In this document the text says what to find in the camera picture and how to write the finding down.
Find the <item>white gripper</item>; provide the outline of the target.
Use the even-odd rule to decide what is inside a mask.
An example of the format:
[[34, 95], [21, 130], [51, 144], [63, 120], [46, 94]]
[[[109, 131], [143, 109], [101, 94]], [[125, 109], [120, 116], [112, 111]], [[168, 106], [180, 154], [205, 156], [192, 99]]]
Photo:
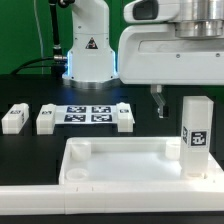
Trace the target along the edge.
[[150, 92], [168, 118], [162, 85], [224, 85], [224, 37], [178, 38], [173, 24], [130, 26], [120, 36], [118, 73], [125, 84], [157, 84]]

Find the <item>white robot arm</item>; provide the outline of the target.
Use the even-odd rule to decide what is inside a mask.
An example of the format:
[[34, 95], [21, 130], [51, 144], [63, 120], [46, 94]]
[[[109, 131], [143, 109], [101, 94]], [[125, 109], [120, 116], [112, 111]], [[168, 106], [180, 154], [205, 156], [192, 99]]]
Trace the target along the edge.
[[224, 85], [224, 0], [133, 0], [123, 15], [130, 26], [113, 51], [106, 2], [75, 0], [67, 84], [148, 84], [161, 116], [164, 85]]

